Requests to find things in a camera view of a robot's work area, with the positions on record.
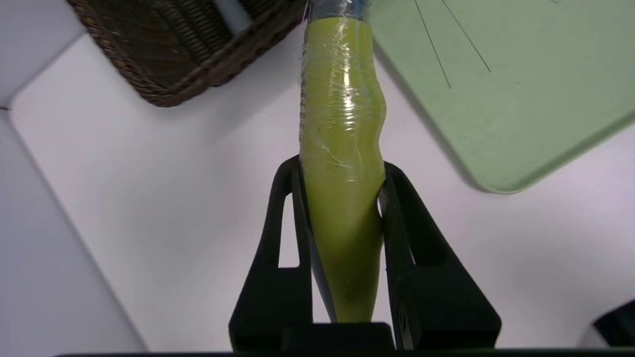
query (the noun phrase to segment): green plastic board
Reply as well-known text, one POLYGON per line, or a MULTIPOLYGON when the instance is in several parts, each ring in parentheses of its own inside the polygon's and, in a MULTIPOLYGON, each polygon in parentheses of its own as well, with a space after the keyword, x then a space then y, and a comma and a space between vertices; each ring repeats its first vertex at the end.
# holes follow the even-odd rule
POLYGON ((487 191, 523 190, 635 119, 634 0, 375 0, 371 23, 487 191))

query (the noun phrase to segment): plastic wrap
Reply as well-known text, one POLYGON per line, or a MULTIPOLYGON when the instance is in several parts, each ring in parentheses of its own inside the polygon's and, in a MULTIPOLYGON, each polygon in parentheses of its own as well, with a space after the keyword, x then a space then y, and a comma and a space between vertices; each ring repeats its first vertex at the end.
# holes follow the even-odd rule
POLYGON ((339 322, 371 319, 382 246, 378 141, 386 109, 365 21, 369 5, 310 1, 305 29, 300 160, 319 254, 314 271, 339 322))

